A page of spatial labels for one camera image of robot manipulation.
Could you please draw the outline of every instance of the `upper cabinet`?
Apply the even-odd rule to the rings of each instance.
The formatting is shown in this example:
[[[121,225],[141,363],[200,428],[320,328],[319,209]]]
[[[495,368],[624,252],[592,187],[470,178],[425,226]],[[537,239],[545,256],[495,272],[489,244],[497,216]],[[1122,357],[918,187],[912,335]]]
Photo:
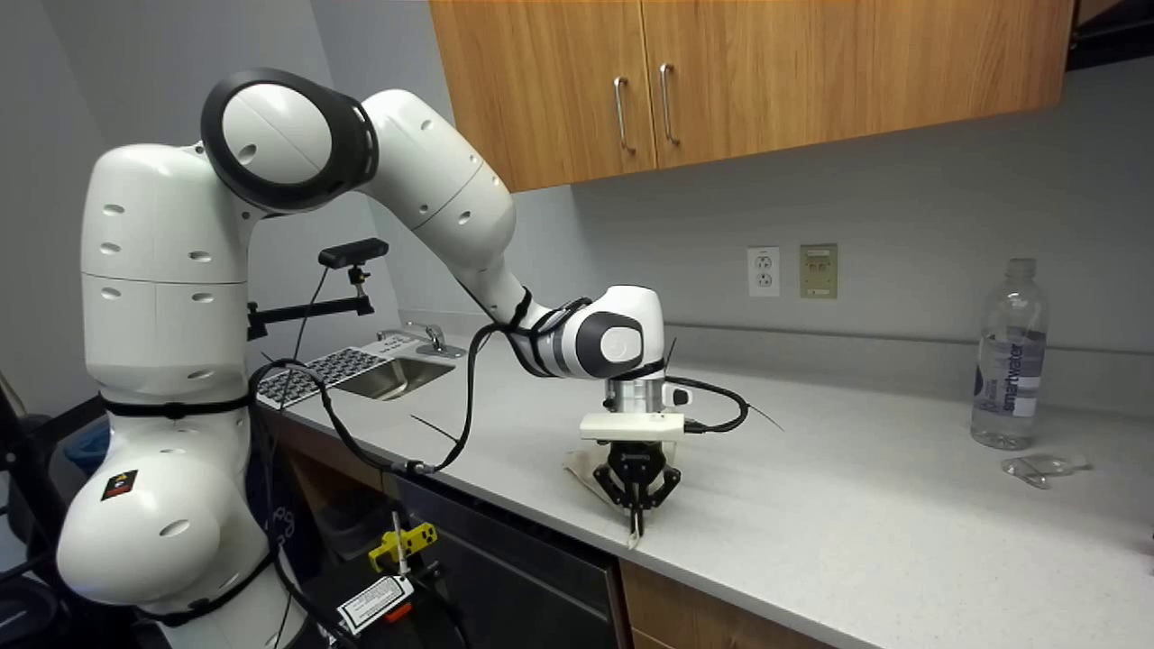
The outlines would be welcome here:
[[[853,141],[1060,96],[1074,0],[430,0],[509,187]]]

